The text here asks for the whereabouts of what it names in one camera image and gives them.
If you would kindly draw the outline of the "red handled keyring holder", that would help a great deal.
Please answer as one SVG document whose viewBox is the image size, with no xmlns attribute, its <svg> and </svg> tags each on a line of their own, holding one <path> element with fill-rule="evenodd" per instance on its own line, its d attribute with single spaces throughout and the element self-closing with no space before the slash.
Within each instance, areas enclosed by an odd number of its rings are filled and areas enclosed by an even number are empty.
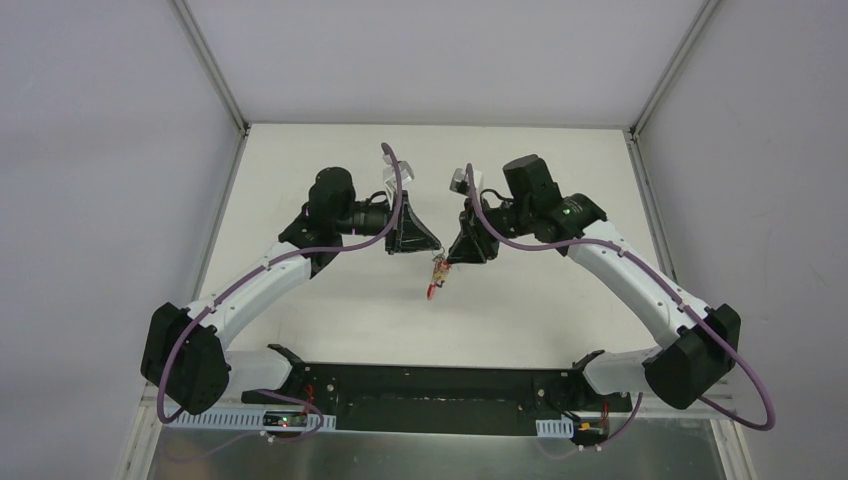
<svg viewBox="0 0 848 480">
<path fill-rule="evenodd" d="M 433 259 L 433 270 L 426 293 L 426 298 L 428 300 L 432 300 L 436 291 L 444 286 L 450 273 L 450 269 L 451 264 L 447 261 L 444 255 L 437 255 Z"/>
</svg>

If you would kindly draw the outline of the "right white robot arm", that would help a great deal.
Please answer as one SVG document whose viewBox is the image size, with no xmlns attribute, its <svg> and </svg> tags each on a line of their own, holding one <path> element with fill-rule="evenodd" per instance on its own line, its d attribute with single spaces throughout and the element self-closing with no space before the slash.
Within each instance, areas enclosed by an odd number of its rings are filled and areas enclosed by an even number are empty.
<svg viewBox="0 0 848 480">
<path fill-rule="evenodd" d="M 451 191 L 466 199 L 449 263 L 484 264 L 503 239 L 532 235 L 600 280 L 655 341 L 648 349 L 582 358 L 567 384 L 573 405 L 590 410 L 607 395 L 648 392 L 684 410 L 733 369 L 727 351 L 738 346 L 741 320 L 729 306 L 712 308 L 654 270 L 589 197 L 562 195 L 541 157 L 513 160 L 503 174 L 511 195 L 497 207 L 483 200 L 479 172 L 453 174 Z"/>
</svg>

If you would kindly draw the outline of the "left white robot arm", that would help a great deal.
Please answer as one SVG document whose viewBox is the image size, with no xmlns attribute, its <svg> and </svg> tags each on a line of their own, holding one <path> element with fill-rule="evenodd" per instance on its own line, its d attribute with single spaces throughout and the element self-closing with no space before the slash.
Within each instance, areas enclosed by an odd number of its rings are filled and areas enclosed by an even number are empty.
<svg viewBox="0 0 848 480">
<path fill-rule="evenodd" d="M 429 252 L 440 240 L 414 214 L 407 162 L 384 171 L 385 188 L 358 198 L 349 171 L 328 167 L 277 241 L 229 285 L 187 306 L 165 303 L 152 315 L 140 371 L 158 388 L 157 414 L 201 414 L 222 397 L 267 390 L 281 404 L 297 402 L 305 378 L 294 362 L 267 347 L 236 351 L 231 344 L 283 295 L 305 284 L 346 251 L 343 238 L 360 235 L 358 249 L 382 241 L 388 254 Z"/>
</svg>

